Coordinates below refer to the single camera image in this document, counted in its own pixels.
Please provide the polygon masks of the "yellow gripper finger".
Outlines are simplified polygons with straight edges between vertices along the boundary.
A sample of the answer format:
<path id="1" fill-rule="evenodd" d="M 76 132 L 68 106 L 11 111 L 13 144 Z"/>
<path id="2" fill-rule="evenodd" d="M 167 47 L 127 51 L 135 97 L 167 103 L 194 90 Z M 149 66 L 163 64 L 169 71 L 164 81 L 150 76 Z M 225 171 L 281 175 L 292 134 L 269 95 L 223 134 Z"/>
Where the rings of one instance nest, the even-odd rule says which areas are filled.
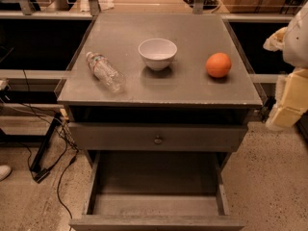
<path id="1" fill-rule="evenodd" d="M 282 51 L 284 45 L 284 36 L 287 31 L 286 27 L 283 27 L 273 33 L 269 38 L 266 39 L 265 43 L 263 44 L 263 48 L 268 51 Z"/>
<path id="2" fill-rule="evenodd" d="M 308 70 L 296 68 L 289 75 L 279 75 L 275 100 L 266 126 L 272 131 L 292 127 L 308 111 Z"/>

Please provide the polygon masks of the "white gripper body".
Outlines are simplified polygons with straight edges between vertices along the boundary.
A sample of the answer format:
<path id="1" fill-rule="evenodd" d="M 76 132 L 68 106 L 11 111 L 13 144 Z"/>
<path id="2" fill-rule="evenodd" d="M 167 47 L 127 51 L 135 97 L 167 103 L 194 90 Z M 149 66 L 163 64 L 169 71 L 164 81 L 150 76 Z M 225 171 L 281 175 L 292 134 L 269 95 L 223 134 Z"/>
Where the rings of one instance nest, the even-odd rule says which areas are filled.
<path id="1" fill-rule="evenodd" d="M 287 27 L 283 59 L 294 67 L 308 68 L 308 2 Z"/>

